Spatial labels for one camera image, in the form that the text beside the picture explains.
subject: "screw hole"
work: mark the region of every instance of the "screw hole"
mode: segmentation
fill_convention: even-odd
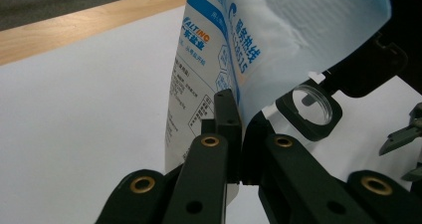
[[[205,146],[216,146],[220,143],[217,137],[207,136],[201,139],[201,143]]]
[[[290,147],[293,145],[293,143],[285,137],[276,137],[274,142],[280,147]]]
[[[338,202],[335,201],[329,201],[326,204],[326,207],[328,207],[328,209],[338,215],[344,215],[345,214],[345,207],[341,204],[339,204]]]
[[[202,203],[199,201],[191,201],[186,205],[186,211],[190,214],[198,214],[202,211]]]
[[[141,176],[133,179],[130,183],[130,190],[134,193],[145,193],[155,185],[155,180],[149,176]]]
[[[360,183],[367,190],[373,193],[376,193],[378,195],[388,196],[388,195],[391,195],[391,193],[393,193],[393,189],[388,183],[376,177],[364,176],[360,179]]]

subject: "brass screw insert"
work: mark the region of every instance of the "brass screw insert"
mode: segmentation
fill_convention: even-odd
[[[141,176],[135,178],[130,183],[130,190],[134,193],[145,193],[150,191],[155,185],[155,180],[150,176]]]
[[[286,137],[275,137],[274,143],[280,147],[291,147],[293,145],[292,141]]]
[[[360,179],[360,183],[371,192],[378,195],[388,196],[393,193],[393,188],[385,181],[372,176],[363,176]]]
[[[220,139],[214,136],[206,136],[201,139],[201,143],[205,146],[217,146],[220,143]]]

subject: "black mechanical part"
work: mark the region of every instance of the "black mechanical part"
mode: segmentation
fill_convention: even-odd
[[[126,176],[108,198],[98,224],[160,223],[180,167],[163,176],[139,170]]]
[[[222,135],[193,139],[162,223],[224,223],[228,152]]]
[[[422,223],[421,200],[383,174],[353,172],[347,190],[377,223]]]
[[[293,137],[270,135],[263,154],[260,198],[271,223],[375,223]]]
[[[263,172],[262,143],[267,136],[274,133],[270,122],[262,112],[258,112],[246,128],[242,147],[242,183],[259,185]]]
[[[388,135],[388,139],[379,149],[379,155],[383,155],[401,146],[404,146],[407,143],[413,141],[416,137],[422,135],[422,103],[416,105],[409,115],[409,125],[390,133]]]
[[[202,119],[201,133],[218,133],[229,142],[229,169],[227,181],[239,184],[242,151],[242,122],[230,89],[214,95],[214,118]]]
[[[329,68],[320,83],[330,95],[340,90],[361,98],[399,74],[407,65],[407,55],[394,43],[383,45],[377,33],[348,57]]]

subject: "white surface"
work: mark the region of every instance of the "white surface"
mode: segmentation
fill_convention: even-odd
[[[143,168],[163,171],[182,14],[177,8],[0,67],[0,223],[94,223],[123,177]],[[406,124],[421,97],[395,82],[366,100],[340,102],[348,110],[333,133],[340,141],[327,139],[314,149],[331,173],[345,176],[349,166],[395,168],[397,162],[373,156],[382,143],[365,139],[382,139],[394,129],[354,131],[371,118],[397,129]],[[364,110],[381,114],[359,113],[362,101]],[[370,146],[345,145],[347,139]],[[346,157],[338,154],[341,149]],[[266,219],[256,188],[241,188],[227,209],[227,223]]]

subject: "wooden edge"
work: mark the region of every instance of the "wooden edge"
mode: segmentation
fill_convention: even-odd
[[[186,0],[120,0],[0,32],[0,66],[164,12]]]

